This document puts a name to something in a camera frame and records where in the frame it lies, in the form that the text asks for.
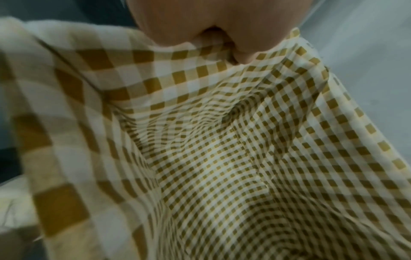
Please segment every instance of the yellow gingham fabric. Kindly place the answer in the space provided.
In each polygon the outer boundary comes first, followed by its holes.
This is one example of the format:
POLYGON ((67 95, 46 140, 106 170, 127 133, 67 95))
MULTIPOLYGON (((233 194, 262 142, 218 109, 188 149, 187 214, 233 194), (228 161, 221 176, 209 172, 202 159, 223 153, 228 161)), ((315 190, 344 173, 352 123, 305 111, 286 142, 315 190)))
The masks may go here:
POLYGON ((410 167, 316 51, 231 45, 0 22, 50 259, 410 259, 410 167))

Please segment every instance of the checkered cloth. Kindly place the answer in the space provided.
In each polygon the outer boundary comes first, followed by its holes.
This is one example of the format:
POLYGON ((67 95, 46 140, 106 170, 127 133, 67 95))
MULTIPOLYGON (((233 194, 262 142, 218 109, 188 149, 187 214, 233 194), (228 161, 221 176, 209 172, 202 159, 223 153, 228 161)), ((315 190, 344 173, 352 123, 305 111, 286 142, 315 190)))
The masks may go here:
POLYGON ((0 77, 56 260, 409 259, 411 171, 294 30, 0 23, 0 77))

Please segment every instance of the skin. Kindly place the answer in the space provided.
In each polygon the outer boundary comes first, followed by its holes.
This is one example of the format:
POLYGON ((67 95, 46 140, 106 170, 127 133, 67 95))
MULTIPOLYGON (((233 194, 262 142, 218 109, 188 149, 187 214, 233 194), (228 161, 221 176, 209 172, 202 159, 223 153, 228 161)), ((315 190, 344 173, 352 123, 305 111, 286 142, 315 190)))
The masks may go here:
POLYGON ((192 40, 211 27, 235 43, 241 64, 280 43, 309 10, 312 0, 127 0, 139 28, 163 46, 192 40))

